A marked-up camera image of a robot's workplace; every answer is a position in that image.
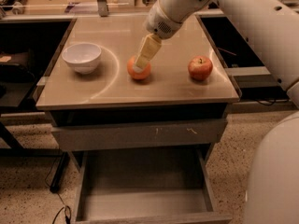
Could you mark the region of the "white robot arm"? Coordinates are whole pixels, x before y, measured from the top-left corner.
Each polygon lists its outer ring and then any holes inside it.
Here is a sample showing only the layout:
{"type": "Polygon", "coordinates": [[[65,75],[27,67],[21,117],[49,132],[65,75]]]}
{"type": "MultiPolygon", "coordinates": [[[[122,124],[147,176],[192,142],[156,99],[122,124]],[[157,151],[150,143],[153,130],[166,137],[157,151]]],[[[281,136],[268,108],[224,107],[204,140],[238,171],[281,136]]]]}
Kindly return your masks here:
{"type": "MultiPolygon", "coordinates": [[[[214,2],[280,87],[299,105],[299,14],[278,0],[157,0],[149,35],[133,70],[141,73],[193,12],[214,2]]],[[[299,114],[275,126],[258,145],[249,172],[243,224],[299,224],[299,114]]]]}

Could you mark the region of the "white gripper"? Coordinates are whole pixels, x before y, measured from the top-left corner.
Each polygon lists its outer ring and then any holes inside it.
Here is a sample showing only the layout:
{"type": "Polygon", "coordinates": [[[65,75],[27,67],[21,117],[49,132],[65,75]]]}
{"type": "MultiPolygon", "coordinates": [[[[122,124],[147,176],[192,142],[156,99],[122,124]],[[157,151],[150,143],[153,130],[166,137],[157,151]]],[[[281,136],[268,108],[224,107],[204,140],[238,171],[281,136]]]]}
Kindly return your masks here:
{"type": "Polygon", "coordinates": [[[162,46],[162,39],[171,38],[182,26],[184,15],[168,0],[157,0],[149,11],[145,26],[150,32],[139,46],[133,70],[142,73],[162,46]]]}

